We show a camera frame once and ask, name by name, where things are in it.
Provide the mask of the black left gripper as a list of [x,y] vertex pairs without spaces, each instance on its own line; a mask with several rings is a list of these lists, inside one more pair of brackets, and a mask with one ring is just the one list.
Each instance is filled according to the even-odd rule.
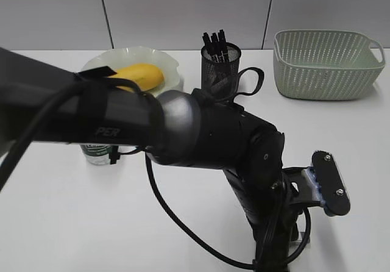
[[[311,217],[307,208],[290,205],[297,192],[287,174],[282,171],[265,190],[230,170],[224,174],[252,228],[256,243],[254,270],[289,271],[288,265],[298,258],[310,240]],[[289,246],[297,239],[297,219],[301,214],[305,215],[305,232],[297,249],[290,254]]]

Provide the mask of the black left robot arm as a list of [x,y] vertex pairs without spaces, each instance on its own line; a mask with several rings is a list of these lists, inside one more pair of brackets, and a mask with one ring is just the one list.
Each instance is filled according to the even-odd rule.
[[[107,66],[73,73],[1,49],[2,185],[34,141],[144,152],[149,182],[168,216],[234,267],[287,271],[308,243],[309,211],[293,206],[293,187],[282,167],[285,136],[233,98],[215,101],[200,89],[153,96]],[[253,262],[230,259],[191,231],[159,192],[153,163],[222,170],[252,228]]]

